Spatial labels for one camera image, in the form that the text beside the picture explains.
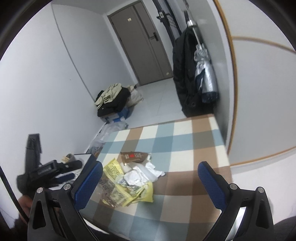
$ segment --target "yellow snack wrapper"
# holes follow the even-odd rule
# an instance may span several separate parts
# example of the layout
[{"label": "yellow snack wrapper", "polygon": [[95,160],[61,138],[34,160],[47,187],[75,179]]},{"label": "yellow snack wrapper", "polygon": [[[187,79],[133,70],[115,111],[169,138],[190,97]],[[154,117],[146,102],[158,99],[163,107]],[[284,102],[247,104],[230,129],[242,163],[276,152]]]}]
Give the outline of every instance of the yellow snack wrapper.
[{"label": "yellow snack wrapper", "polygon": [[113,159],[104,167],[104,175],[107,178],[103,176],[99,181],[99,184],[102,185],[107,193],[107,200],[105,200],[104,203],[126,207],[139,197],[139,195],[145,190],[145,186],[123,186],[118,184],[115,179],[120,174],[123,174],[121,166],[116,159]]},{"label": "yellow snack wrapper", "polygon": [[140,201],[153,202],[153,183],[149,181],[144,186],[144,188],[145,189],[140,193],[139,197],[136,200],[134,200],[132,203],[137,203]]}]

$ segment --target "door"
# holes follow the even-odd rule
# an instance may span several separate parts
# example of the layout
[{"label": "door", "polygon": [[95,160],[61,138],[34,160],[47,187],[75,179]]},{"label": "door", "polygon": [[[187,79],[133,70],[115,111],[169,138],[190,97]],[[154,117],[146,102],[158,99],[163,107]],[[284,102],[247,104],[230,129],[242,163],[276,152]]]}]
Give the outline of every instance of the door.
[{"label": "door", "polygon": [[173,76],[161,40],[142,2],[111,15],[110,20],[141,85]]}]

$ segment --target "tiled floor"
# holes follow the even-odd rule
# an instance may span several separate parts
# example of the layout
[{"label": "tiled floor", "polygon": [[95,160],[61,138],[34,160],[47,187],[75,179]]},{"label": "tiled floor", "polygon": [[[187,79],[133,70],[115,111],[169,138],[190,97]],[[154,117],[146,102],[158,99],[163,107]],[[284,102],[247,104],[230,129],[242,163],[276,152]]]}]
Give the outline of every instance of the tiled floor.
[{"label": "tiled floor", "polygon": [[129,129],[186,118],[172,78],[140,86],[137,90],[144,100],[134,107],[127,118]]}]

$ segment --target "trash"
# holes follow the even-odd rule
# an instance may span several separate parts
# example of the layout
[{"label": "trash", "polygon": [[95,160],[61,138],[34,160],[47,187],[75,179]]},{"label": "trash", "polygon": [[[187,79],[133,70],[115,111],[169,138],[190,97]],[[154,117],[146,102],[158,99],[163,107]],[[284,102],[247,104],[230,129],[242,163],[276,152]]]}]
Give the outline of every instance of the trash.
[{"label": "trash", "polygon": [[94,140],[90,144],[90,147],[86,153],[90,153],[98,157],[104,147],[104,144],[108,141],[110,134],[112,132],[122,131],[126,128],[126,126],[127,124],[124,121],[105,124],[100,133],[94,138]]},{"label": "trash", "polygon": [[127,124],[125,121],[106,124],[103,126],[102,130],[100,131],[100,133],[96,136],[96,138],[93,141],[99,141],[102,143],[106,143],[112,132],[122,131],[126,128],[126,126],[127,126]]},{"label": "trash", "polygon": [[120,155],[121,155],[122,163],[126,165],[128,162],[141,163],[147,159],[149,154],[145,152],[130,151],[130,152],[120,152]]},{"label": "trash", "polygon": [[131,93],[130,97],[128,97],[128,102],[126,103],[128,108],[143,101],[143,96],[132,85],[129,85],[127,88]]},{"label": "trash", "polygon": [[155,166],[150,160],[145,160],[142,164],[130,162],[128,165],[133,169],[124,175],[124,179],[129,185],[142,186],[147,182],[155,182],[158,177],[164,176],[162,171],[154,170]]},{"label": "trash", "polygon": [[124,165],[122,162],[120,163],[121,169],[123,170],[123,173],[126,174],[127,172],[130,172],[132,168],[130,168],[129,165]]},{"label": "trash", "polygon": [[97,188],[100,191],[100,198],[104,203],[113,207],[126,207],[132,202],[144,200],[148,200],[147,202],[153,201],[152,183],[149,185],[145,184],[141,187],[128,185],[122,175],[123,171],[120,164],[115,159],[104,167],[104,174]]}]

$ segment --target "door lock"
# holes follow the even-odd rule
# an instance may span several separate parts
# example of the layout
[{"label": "door lock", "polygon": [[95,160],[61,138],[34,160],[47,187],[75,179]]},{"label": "door lock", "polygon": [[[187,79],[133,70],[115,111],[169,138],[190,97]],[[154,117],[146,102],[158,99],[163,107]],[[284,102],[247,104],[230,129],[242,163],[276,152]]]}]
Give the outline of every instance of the door lock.
[{"label": "door lock", "polygon": [[153,33],[153,36],[150,37],[149,39],[155,39],[156,41],[159,41],[156,32]]}]

